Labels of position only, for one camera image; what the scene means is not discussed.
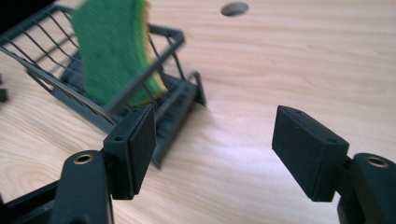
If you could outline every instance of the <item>black wire rack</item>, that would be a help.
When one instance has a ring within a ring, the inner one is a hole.
[[[138,91],[146,91],[155,108],[157,136],[151,163],[160,168],[193,102],[205,105],[200,74],[194,71],[186,77],[176,54],[184,43],[183,33],[150,24],[149,43],[154,60],[110,102],[98,105],[85,92],[84,64],[70,24],[73,10],[57,5],[41,9],[1,34],[0,50],[22,64],[27,75],[46,91],[105,133],[110,133],[129,111],[138,109],[128,102]],[[167,89],[160,99],[152,96],[147,85],[154,73]]]

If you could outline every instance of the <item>green sponge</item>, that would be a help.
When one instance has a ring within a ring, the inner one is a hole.
[[[72,17],[86,70],[88,98],[105,105],[149,66],[146,0],[87,0]],[[166,92],[158,75],[146,83],[152,95]],[[149,102],[141,89],[130,105]]]

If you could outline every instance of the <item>wooden table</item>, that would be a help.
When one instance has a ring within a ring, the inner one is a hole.
[[[79,0],[62,1],[75,7]],[[198,70],[196,105],[161,171],[140,195],[114,202],[117,223],[337,223],[311,203],[271,149],[278,105],[301,109],[345,138],[349,156],[396,161],[396,2],[152,0],[152,23],[182,29],[179,57]],[[0,192],[5,202],[60,177],[64,160],[106,137],[55,100],[5,54],[0,73]]]

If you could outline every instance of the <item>green scouring pad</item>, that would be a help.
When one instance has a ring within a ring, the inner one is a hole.
[[[105,105],[149,66],[147,0],[87,0],[72,15],[86,71],[88,98]],[[153,75],[146,83],[154,97],[166,92]],[[143,88],[129,102],[149,102]]]

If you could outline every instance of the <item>dish rack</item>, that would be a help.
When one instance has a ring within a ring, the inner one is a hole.
[[[70,24],[73,11],[58,5],[44,7],[1,34],[0,50],[22,64],[27,75],[47,92],[105,133],[110,133],[135,109],[128,105],[134,94],[142,89],[146,91],[155,108],[157,146],[151,163],[160,168],[193,103],[205,105],[200,74],[194,71],[185,76],[176,54],[184,43],[183,33],[150,24],[148,35],[154,60],[110,102],[98,105],[84,90],[84,64]],[[146,84],[154,73],[159,74],[168,89],[160,99],[152,97]]]

